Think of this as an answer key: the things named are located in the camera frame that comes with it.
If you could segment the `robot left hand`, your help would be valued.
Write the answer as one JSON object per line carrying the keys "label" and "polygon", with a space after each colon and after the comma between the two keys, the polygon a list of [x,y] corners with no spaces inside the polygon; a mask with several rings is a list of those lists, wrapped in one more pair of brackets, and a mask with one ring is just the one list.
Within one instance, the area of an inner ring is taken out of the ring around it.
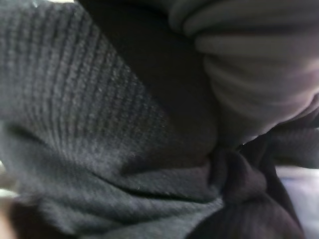
{"label": "robot left hand", "polygon": [[199,56],[161,17],[0,3],[0,159],[60,238],[185,239],[223,207]]}

